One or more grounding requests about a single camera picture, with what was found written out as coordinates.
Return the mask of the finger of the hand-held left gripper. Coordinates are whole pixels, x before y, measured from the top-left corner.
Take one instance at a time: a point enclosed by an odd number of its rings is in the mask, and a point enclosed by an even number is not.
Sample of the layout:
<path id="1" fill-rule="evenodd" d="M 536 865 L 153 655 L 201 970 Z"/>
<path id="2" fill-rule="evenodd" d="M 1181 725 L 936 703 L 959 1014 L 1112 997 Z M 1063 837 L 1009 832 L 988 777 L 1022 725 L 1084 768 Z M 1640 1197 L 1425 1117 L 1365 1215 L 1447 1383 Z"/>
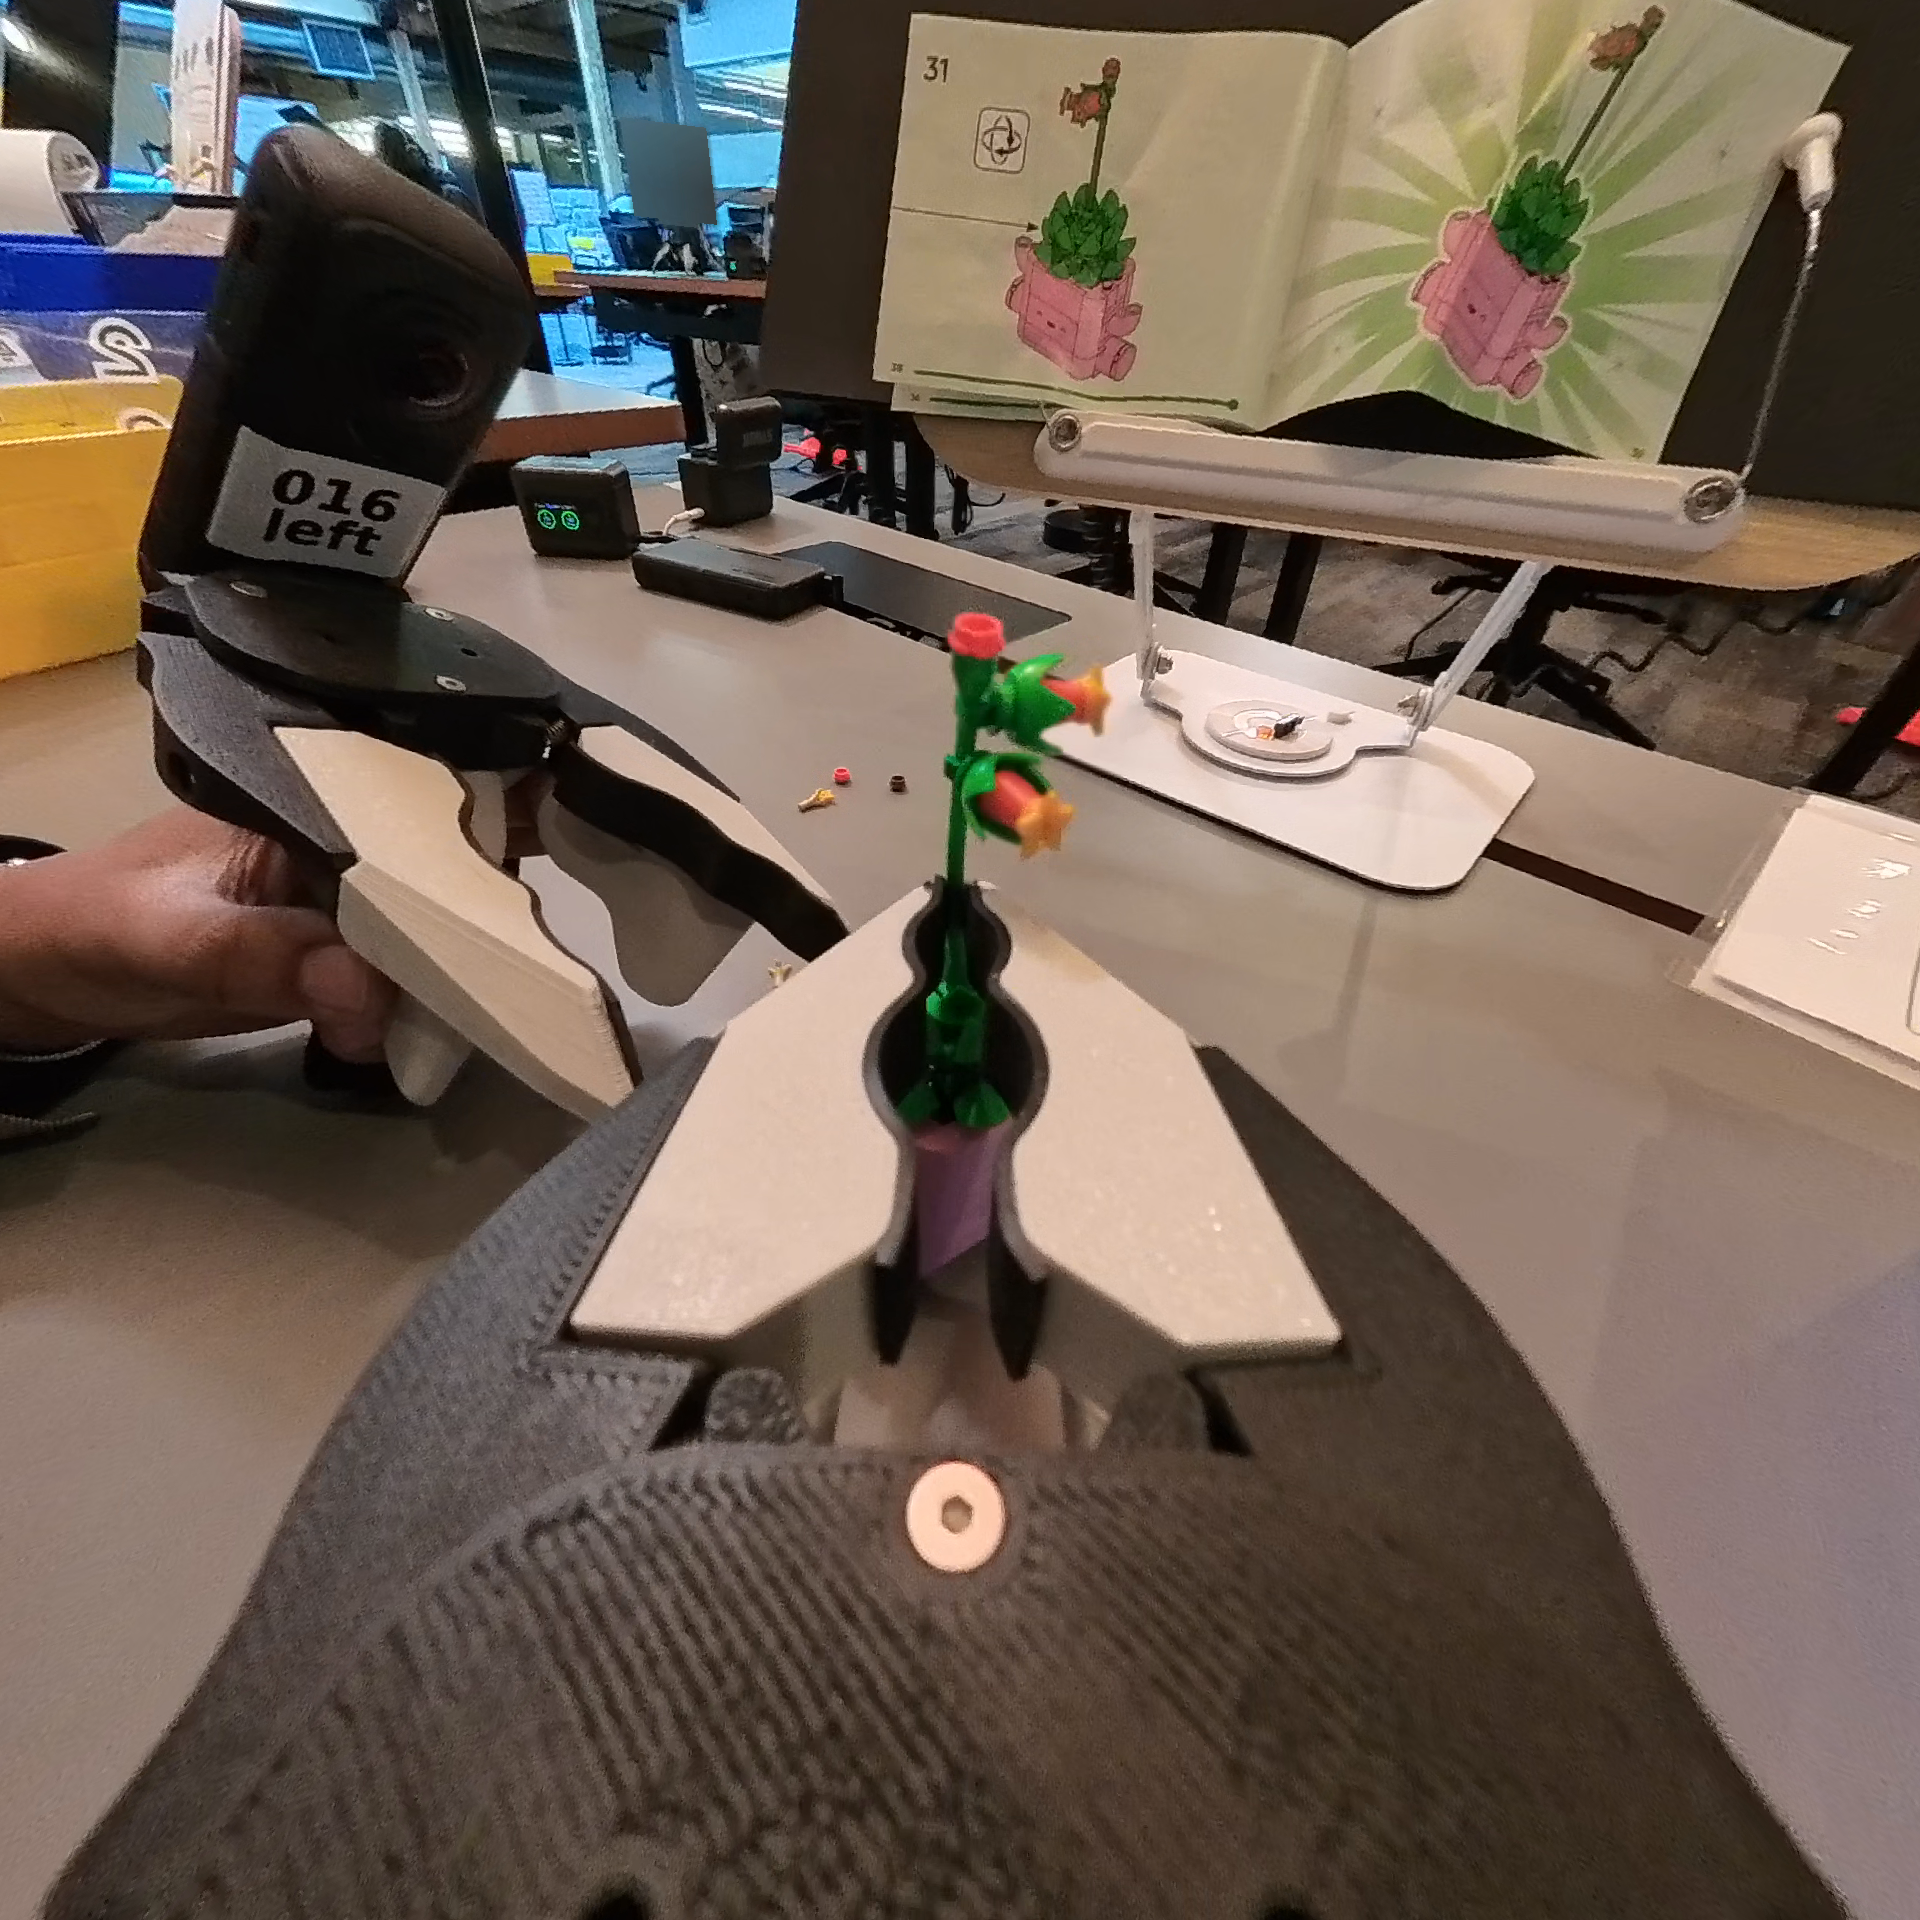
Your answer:
<path id="1" fill-rule="evenodd" d="M 803 960 L 847 937 L 825 888 L 659 733 L 520 719 L 511 767 L 540 771 L 540 853 L 606 909 L 619 974 L 644 1001 L 687 1001 L 751 927 Z"/>
<path id="2" fill-rule="evenodd" d="M 336 922 L 398 992 L 385 1033 L 398 1094 L 431 1107 L 484 1054 L 576 1119 L 621 1105 L 636 1073 L 608 990 L 471 842 L 469 783 L 367 735 L 278 728 L 276 739 L 352 853 Z"/>

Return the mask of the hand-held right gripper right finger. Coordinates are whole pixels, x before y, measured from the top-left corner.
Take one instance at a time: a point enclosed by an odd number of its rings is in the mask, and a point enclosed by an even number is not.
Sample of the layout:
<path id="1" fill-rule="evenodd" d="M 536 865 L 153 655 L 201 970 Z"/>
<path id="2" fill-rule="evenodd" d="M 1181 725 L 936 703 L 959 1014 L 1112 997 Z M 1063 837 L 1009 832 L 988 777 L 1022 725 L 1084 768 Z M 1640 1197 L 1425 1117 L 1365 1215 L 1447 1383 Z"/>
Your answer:
<path id="1" fill-rule="evenodd" d="M 976 893 L 1007 1119 L 959 1134 L 959 1256 L 999 1369 L 1115 1405 L 1148 1377 L 1337 1352 L 1340 1327 L 1163 1014 L 1027 911 Z"/>

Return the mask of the pink toy brick pot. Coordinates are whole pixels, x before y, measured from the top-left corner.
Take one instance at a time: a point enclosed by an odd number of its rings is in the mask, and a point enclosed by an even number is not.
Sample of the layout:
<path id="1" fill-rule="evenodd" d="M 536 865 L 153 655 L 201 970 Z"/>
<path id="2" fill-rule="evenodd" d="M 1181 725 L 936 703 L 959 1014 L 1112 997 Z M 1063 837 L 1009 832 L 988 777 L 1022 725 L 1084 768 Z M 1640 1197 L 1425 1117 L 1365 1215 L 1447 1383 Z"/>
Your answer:
<path id="1" fill-rule="evenodd" d="M 935 1281 L 988 1240 L 1003 1131 L 1006 1123 L 974 1129 L 956 1120 L 915 1129 L 915 1238 L 920 1281 Z"/>

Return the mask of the green toy brick plant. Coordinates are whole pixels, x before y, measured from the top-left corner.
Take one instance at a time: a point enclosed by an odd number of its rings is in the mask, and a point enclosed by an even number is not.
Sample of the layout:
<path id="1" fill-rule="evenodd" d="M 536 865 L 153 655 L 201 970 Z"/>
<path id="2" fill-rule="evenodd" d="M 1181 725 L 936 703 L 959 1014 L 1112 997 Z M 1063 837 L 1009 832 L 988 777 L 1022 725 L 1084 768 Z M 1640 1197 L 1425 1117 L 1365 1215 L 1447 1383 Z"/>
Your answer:
<path id="1" fill-rule="evenodd" d="M 1067 678 L 1061 657 L 1014 664 L 997 615 L 964 611 L 947 633 L 953 739 L 947 849 L 940 893 L 940 973 L 923 1001 L 923 1071 L 899 1103 L 912 1127 L 950 1125 L 988 1134 L 1009 1109 L 988 1073 L 990 1005 L 968 957 L 968 845 L 999 839 L 1033 858 L 1063 846 L 1072 805 L 1041 762 L 1049 735 L 1081 728 L 1101 737 L 1112 697 L 1100 667 Z"/>

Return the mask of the person's left hand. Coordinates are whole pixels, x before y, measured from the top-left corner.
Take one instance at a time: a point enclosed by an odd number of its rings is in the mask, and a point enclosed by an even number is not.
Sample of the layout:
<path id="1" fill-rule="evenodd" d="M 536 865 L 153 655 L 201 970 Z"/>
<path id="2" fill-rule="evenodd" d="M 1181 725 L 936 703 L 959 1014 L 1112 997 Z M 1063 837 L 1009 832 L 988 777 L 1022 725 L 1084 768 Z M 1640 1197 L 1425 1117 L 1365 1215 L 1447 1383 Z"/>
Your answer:
<path id="1" fill-rule="evenodd" d="M 381 1056 L 393 985 L 310 905 L 271 842 L 176 807 L 1 873 L 1 1048 L 206 1041 L 307 1025 Z"/>

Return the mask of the clear plastic bag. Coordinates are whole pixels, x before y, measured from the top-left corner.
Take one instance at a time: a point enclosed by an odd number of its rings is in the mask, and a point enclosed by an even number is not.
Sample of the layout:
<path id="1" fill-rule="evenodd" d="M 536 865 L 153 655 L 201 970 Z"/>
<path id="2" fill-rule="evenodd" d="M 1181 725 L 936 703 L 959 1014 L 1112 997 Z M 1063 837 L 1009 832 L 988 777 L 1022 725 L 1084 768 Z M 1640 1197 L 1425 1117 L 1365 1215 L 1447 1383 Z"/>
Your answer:
<path id="1" fill-rule="evenodd" d="M 181 382 L 139 325 L 119 315 L 1 318 L 1 441 L 168 430 Z"/>

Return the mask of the wooden desk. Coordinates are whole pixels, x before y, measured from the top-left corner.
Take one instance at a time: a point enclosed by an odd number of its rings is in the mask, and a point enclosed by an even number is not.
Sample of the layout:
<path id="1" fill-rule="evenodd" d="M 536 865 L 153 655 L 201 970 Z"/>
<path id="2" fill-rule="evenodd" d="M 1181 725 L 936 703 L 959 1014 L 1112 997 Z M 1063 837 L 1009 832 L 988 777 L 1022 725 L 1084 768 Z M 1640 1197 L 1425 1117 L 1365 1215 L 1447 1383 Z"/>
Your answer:
<path id="1" fill-rule="evenodd" d="M 535 458 L 596 458 L 623 449 L 684 443 L 681 408 L 576 378 L 520 371 L 444 515 L 515 504 L 511 470 Z"/>

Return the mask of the curved cardboard sheet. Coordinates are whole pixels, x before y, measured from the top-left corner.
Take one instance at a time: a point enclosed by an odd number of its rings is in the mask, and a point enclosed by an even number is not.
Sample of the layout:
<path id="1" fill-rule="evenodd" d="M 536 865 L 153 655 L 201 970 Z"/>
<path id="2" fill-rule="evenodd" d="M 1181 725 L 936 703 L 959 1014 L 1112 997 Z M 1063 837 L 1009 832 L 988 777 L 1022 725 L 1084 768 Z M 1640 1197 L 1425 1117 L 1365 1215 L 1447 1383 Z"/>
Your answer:
<path id="1" fill-rule="evenodd" d="M 228 197 L 245 29 L 223 3 L 174 3 L 168 55 L 172 182 L 179 193 Z"/>

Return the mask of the black charging case green lights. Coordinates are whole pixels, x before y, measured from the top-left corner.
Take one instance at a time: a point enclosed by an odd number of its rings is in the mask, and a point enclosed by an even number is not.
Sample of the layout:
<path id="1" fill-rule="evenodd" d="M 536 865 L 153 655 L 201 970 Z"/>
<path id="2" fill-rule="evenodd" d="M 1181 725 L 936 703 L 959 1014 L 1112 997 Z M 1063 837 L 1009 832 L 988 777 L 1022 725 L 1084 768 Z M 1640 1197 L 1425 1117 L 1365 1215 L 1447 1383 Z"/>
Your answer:
<path id="1" fill-rule="evenodd" d="M 611 456 L 535 456 L 510 472 L 528 547 L 543 560 L 623 563 L 640 544 L 633 478 Z"/>

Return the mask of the yellow plastic bin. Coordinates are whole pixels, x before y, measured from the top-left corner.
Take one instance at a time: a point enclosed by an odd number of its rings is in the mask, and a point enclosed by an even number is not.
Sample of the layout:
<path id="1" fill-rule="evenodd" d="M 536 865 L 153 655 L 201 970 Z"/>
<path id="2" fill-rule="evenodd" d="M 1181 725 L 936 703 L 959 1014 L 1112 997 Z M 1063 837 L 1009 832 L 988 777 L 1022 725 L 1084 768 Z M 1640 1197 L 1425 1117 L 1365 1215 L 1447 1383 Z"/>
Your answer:
<path id="1" fill-rule="evenodd" d="M 137 638 L 137 542 L 181 386 L 1 389 L 1 680 L 116 657 Z"/>

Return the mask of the white paper roll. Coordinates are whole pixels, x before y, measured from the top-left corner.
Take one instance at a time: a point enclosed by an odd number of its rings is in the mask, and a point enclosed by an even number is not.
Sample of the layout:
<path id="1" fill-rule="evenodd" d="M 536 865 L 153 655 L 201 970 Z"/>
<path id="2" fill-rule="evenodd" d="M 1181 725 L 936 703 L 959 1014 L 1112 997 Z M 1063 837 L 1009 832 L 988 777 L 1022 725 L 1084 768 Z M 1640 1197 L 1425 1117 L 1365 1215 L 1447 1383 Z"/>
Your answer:
<path id="1" fill-rule="evenodd" d="M 76 197 L 102 184 L 101 162 L 68 133 L 0 130 L 0 231 L 1 237 L 76 237 Z"/>

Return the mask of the black charger dock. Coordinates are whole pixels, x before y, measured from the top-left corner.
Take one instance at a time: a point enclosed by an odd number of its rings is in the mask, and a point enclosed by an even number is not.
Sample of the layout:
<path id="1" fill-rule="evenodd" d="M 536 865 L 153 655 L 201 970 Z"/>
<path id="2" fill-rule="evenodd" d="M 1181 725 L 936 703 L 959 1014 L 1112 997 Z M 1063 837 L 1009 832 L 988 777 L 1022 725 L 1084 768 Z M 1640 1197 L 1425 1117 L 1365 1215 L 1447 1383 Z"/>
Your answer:
<path id="1" fill-rule="evenodd" d="M 783 456 L 775 397 L 728 401 L 710 411 L 710 440 L 679 458 L 684 513 L 703 530 L 759 521 L 775 510 L 773 467 Z"/>

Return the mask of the printed paper in acrylic holder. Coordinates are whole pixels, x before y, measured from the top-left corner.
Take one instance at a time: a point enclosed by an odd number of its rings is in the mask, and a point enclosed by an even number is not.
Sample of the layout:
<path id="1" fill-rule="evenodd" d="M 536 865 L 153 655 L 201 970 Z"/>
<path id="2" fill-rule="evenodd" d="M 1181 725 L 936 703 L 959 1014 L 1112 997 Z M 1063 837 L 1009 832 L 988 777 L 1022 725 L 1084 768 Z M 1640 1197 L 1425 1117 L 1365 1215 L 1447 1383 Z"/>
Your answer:
<path id="1" fill-rule="evenodd" d="M 1917 1086 L 1917 824 L 1803 795 L 1694 966 L 1694 994 Z"/>

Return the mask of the white book stand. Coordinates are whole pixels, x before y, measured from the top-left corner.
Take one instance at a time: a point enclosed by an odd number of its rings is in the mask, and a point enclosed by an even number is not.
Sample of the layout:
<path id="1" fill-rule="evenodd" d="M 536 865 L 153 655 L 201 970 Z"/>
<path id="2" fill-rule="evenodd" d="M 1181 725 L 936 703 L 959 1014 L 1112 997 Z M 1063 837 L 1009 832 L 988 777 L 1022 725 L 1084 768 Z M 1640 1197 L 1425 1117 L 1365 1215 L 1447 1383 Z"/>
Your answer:
<path id="1" fill-rule="evenodd" d="M 953 470 L 990 488 L 1131 515 L 1136 649 L 1108 671 L 1101 737 L 1067 760 L 1140 795 L 1395 895 L 1459 888 L 1532 789 L 1507 750 L 1440 713 L 1509 664 L 1576 573 L 1656 586 L 1801 590 L 1916 555 L 1916 515 L 1757 496 L 1717 470 L 1579 458 L 1468 459 L 1233 437 L 1065 410 L 1044 424 L 919 416 Z M 1344 704 L 1169 641 L 1151 611 L 1157 523 L 1181 517 L 1292 541 L 1340 538 L 1511 560 L 1472 637 L 1390 707 Z M 1270 742 L 1275 717 L 1301 713 Z"/>

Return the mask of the toy brick instruction booklet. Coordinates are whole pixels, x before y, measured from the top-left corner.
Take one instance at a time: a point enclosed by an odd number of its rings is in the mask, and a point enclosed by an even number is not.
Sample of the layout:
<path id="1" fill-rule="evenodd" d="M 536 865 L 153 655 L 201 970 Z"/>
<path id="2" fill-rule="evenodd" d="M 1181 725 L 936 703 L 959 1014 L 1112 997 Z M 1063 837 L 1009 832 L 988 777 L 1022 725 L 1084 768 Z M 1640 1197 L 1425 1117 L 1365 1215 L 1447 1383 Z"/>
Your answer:
<path id="1" fill-rule="evenodd" d="M 1261 433 L 1415 394 L 1651 464 L 1851 48 L 1723 3 L 910 22 L 872 374 Z"/>

